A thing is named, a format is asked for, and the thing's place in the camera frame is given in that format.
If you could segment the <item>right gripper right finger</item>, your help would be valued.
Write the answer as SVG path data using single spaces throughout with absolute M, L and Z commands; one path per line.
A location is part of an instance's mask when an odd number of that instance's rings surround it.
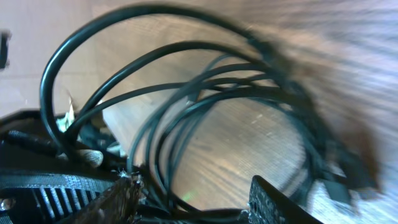
M 252 224 L 322 224 L 259 175 L 252 177 L 249 206 Z

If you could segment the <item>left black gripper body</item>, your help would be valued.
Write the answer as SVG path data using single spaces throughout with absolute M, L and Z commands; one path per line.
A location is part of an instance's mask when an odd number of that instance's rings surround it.
M 60 223 L 100 195 L 59 186 L 61 175 L 118 176 L 126 160 L 89 141 L 77 142 L 74 163 L 51 139 L 37 110 L 1 118 L 1 223 Z

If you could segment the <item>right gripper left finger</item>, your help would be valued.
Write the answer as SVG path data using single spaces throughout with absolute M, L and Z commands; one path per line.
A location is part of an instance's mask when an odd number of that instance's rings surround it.
M 141 171 L 121 172 L 117 177 L 100 179 L 95 174 L 61 175 L 59 186 L 92 190 L 100 195 L 80 211 L 61 219 L 60 223 L 137 223 L 135 218 L 144 188 Z

